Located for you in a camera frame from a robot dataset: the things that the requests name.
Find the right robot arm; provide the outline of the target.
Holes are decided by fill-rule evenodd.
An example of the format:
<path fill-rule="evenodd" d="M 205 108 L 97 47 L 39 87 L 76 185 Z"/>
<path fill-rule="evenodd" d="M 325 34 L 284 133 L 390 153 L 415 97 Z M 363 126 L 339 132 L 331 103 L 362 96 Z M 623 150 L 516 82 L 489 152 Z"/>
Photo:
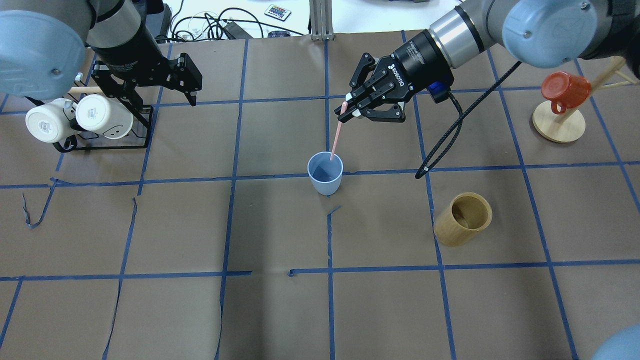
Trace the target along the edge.
<path fill-rule="evenodd" d="M 345 123 L 354 117 L 402 123 L 404 104 L 421 91 L 446 98 L 453 69 L 493 45 L 534 68 L 558 68 L 574 59 L 626 59 L 639 75 L 637 0 L 465 0 L 390 55 L 362 54 L 350 80 L 348 107 L 334 110 Z"/>

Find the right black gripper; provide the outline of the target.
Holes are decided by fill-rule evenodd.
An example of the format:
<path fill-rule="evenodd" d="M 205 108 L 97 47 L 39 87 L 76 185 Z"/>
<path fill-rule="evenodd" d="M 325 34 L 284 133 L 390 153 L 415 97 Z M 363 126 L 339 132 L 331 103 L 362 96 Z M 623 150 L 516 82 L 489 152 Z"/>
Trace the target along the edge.
<path fill-rule="evenodd" d="M 364 52 L 350 78 L 348 108 L 337 120 L 355 117 L 373 122 L 404 123 L 405 105 L 414 95 L 429 91 L 435 103 L 446 99 L 454 76 L 445 55 L 429 30 L 422 30 L 390 55 L 380 58 Z M 391 104 L 389 109 L 377 109 Z"/>

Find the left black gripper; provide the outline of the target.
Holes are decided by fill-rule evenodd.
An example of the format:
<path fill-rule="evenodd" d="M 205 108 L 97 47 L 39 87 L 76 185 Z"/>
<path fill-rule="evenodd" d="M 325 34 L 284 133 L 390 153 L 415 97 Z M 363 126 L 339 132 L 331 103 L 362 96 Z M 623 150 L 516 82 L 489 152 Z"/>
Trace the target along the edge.
<path fill-rule="evenodd" d="M 141 101 L 140 87 L 162 87 L 183 93 L 190 106 L 197 105 L 197 92 L 202 89 L 202 74 L 190 55 L 181 52 L 176 59 L 161 55 L 149 61 L 110 64 L 97 60 L 91 79 L 103 95 L 119 101 Z"/>

